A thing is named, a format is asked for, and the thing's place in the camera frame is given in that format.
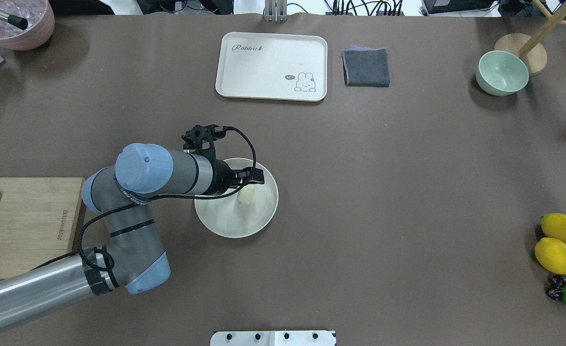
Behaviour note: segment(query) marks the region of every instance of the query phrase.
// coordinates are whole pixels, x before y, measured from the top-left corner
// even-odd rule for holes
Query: tabletop
[[[265,229],[208,231],[190,201],[151,206],[171,277],[115,289],[0,333],[0,345],[207,345],[213,331],[329,329],[339,345],[566,345],[544,294],[540,217],[566,214],[566,28],[546,70],[507,97],[481,55],[541,18],[261,15],[57,18],[50,43],[0,49],[0,177],[88,177],[133,142],[180,149],[195,124],[243,130],[277,181]],[[226,99],[231,31],[318,35],[318,103]],[[347,87],[340,51],[385,47],[391,84]],[[250,155],[239,136],[221,159]],[[85,218],[93,216],[86,212]],[[109,241],[102,224],[85,246]]]

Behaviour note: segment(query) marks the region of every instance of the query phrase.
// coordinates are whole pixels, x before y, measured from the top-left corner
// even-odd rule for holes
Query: wooden cutting board
[[[83,178],[0,178],[0,279],[70,252]]]

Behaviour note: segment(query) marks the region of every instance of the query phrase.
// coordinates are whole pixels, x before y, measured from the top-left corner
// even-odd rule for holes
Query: gray cloth
[[[342,51],[345,83],[349,86],[390,86],[385,48],[349,46]]]

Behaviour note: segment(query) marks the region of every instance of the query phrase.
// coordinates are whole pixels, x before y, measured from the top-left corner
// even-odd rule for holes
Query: cartoon bunny
[[[296,83],[296,91],[311,91],[315,92],[315,79],[312,73],[300,72],[298,75],[298,82]]]

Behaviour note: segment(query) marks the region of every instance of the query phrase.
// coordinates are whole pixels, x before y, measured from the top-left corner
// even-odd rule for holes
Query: blue joint cap
[[[164,252],[142,274],[126,285],[127,291],[131,294],[138,294],[153,289],[167,281],[170,273],[167,253]]]
[[[173,170],[171,154],[156,144],[129,144],[116,158],[118,183],[135,193],[159,190],[169,181]]]
[[[105,168],[98,170],[95,174],[91,175],[82,185],[82,201],[87,206],[88,210],[91,212],[95,212],[97,214],[101,214],[101,210],[98,210],[96,206],[94,206],[94,202],[92,201],[92,182],[94,179],[103,171]]]

